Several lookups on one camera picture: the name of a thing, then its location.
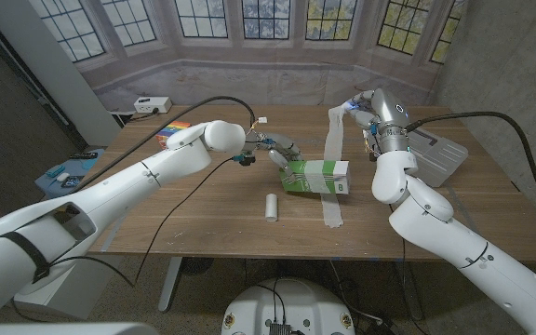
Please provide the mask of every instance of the screw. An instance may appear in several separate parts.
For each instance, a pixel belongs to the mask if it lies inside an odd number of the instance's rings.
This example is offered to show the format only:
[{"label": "screw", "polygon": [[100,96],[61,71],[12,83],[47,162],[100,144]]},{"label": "screw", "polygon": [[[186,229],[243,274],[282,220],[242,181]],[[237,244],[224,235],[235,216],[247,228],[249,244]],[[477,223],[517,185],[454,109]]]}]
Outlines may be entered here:
[{"label": "screw", "polygon": [[346,313],[341,314],[341,323],[345,328],[349,328],[353,325],[353,319]]},{"label": "screw", "polygon": [[224,317],[225,327],[230,328],[234,324],[235,324],[235,316],[233,315],[233,313],[230,313],[229,315]]}]

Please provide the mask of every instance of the window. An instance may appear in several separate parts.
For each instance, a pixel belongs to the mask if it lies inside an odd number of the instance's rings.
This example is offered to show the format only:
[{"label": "window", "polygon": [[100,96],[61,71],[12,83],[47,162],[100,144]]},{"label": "window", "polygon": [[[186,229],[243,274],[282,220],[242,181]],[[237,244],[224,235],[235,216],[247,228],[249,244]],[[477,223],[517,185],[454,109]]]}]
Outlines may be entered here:
[{"label": "window", "polygon": [[310,0],[306,40],[349,39],[356,0]]},{"label": "window", "polygon": [[288,39],[290,0],[242,0],[245,38]]},{"label": "window", "polygon": [[458,22],[461,20],[463,5],[464,0],[454,1],[454,5],[452,5],[446,24],[444,25],[444,30],[437,40],[437,45],[432,55],[433,61],[443,64],[446,60],[446,53],[450,47],[450,42],[452,42],[452,36],[454,36]]},{"label": "window", "polygon": [[222,0],[175,0],[184,37],[226,38]]},{"label": "window", "polygon": [[124,47],[156,39],[142,0],[101,0]]},{"label": "window", "polygon": [[378,45],[412,55],[429,14],[432,0],[391,0]]},{"label": "window", "polygon": [[78,0],[30,2],[70,60],[86,60],[104,53],[101,41]]}]

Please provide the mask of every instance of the power strip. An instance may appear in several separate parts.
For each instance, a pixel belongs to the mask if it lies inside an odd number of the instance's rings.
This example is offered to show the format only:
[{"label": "power strip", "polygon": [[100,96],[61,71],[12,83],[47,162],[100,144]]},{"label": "power strip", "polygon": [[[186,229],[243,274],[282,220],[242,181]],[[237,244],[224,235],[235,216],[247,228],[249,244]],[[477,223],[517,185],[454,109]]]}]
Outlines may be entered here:
[{"label": "power strip", "polygon": [[139,97],[134,102],[136,113],[152,113],[154,108],[158,108],[159,113],[167,113],[171,106],[171,99],[168,97]]}]

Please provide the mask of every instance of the wooden table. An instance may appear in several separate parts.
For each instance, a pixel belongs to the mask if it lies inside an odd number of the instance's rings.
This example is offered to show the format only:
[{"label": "wooden table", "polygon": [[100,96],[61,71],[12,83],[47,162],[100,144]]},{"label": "wooden table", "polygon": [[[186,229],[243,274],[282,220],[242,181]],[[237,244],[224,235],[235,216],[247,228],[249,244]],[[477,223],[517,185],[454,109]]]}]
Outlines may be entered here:
[{"label": "wooden table", "polygon": [[[168,115],[128,124],[89,174],[182,110],[174,106]],[[254,111],[256,116],[268,117],[268,124],[259,125],[259,131],[287,135],[296,141],[305,159],[323,159],[327,106],[255,106]],[[409,111],[412,120],[450,112],[443,107],[412,107]],[[215,119],[246,127],[249,115],[240,106],[213,105],[190,112],[181,121],[197,124]],[[276,165],[266,152],[258,151],[257,162],[250,167],[229,162],[217,170],[172,214],[151,252],[200,257],[400,259],[402,242],[388,223],[390,209],[371,194],[376,165],[364,152],[361,130],[354,120],[345,116],[344,124],[342,160],[350,161],[352,180],[351,193],[338,196],[342,227],[332,229],[324,224],[319,194],[285,193]],[[485,238],[516,259],[536,261],[536,210],[529,200],[460,121],[440,121],[423,128],[469,150],[466,161],[437,189],[454,206],[455,218],[465,225],[470,219]],[[148,141],[103,178],[157,153],[159,148],[156,139]],[[101,252],[106,242],[107,253],[143,254],[161,220],[226,156],[213,153],[212,158],[206,170],[163,187],[134,208],[116,231],[108,229],[90,251]],[[264,220],[265,197],[270,193],[278,196],[277,222]],[[439,258],[407,243],[407,260]]]}]

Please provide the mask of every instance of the colorful box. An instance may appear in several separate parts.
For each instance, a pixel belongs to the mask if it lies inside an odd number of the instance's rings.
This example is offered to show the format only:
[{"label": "colorful box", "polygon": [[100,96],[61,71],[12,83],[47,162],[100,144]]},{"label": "colorful box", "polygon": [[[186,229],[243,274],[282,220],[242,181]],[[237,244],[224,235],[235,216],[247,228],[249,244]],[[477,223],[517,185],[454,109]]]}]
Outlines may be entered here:
[{"label": "colorful box", "polygon": [[349,194],[348,161],[292,161],[294,180],[280,169],[279,175],[285,191],[321,194]]},{"label": "colorful box", "polygon": [[181,122],[181,121],[171,122],[168,126],[166,126],[163,130],[159,131],[156,134],[156,139],[158,140],[158,144],[160,144],[163,150],[167,149],[167,139],[171,135],[175,134],[176,132],[186,129],[189,126],[191,126],[191,124],[187,122]]}]

